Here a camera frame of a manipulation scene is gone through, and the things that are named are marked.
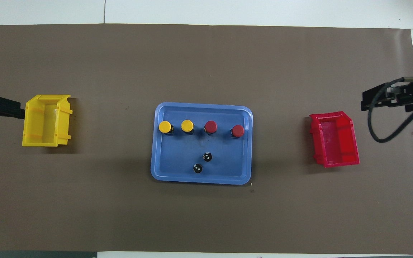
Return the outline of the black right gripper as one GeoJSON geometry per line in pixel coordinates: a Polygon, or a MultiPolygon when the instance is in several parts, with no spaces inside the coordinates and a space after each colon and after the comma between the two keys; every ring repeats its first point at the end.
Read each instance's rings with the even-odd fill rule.
{"type": "Polygon", "coordinates": [[[361,111],[367,111],[372,106],[375,108],[405,106],[405,112],[413,112],[413,83],[399,86],[395,83],[383,83],[362,92],[361,97],[361,111]]]}

